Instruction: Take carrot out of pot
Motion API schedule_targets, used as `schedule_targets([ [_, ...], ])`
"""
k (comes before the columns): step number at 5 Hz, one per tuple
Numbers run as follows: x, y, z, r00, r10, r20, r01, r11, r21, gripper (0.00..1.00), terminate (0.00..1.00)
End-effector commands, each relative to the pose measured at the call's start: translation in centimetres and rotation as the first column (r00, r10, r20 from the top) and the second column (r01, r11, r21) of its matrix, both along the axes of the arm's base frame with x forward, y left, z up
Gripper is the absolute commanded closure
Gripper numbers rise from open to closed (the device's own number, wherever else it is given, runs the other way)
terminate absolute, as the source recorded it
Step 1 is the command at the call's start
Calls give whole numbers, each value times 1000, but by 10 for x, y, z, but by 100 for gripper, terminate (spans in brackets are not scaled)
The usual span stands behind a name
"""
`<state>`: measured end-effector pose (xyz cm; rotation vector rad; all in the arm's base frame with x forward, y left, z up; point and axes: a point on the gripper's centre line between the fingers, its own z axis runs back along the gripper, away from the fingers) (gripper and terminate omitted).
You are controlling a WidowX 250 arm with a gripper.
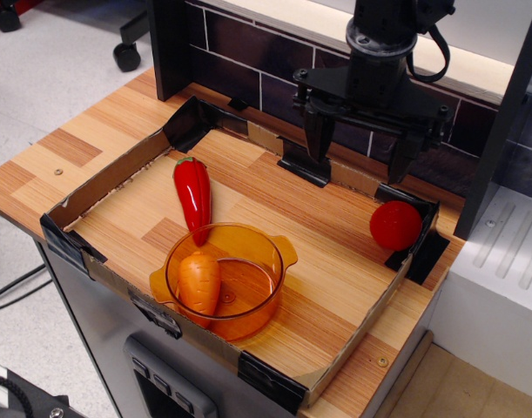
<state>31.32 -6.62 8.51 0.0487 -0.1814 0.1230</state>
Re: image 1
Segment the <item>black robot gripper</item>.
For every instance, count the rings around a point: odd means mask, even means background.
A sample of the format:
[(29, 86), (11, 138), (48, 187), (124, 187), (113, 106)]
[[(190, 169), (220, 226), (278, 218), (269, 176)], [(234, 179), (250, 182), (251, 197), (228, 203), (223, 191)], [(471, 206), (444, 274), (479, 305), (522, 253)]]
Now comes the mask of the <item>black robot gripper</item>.
[(387, 169), (387, 182), (401, 183), (426, 142), (451, 132), (454, 109), (416, 84), (438, 77), (416, 72), (411, 51), (394, 57), (355, 51), (344, 66), (296, 70), (294, 104), (304, 117), (308, 155), (317, 163), (325, 159), (337, 122), (402, 135)]

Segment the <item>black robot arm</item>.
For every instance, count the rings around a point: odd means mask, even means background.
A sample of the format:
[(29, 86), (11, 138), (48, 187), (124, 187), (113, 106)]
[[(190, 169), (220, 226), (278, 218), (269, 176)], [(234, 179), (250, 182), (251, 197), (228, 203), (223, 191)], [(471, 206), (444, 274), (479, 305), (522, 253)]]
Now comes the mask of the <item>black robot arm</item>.
[(285, 144), (279, 165), (325, 186), (331, 179), (327, 152), (342, 123), (396, 138), (387, 181), (400, 183), (421, 153), (448, 138), (453, 124), (454, 109), (414, 85), (434, 83), (447, 71), (417, 73), (413, 50), (418, 36), (429, 34), (448, 62), (449, 47), (436, 24), (454, 12), (451, 1), (356, 2), (346, 29), (348, 65), (293, 74), (293, 105), (303, 117), (306, 144)]

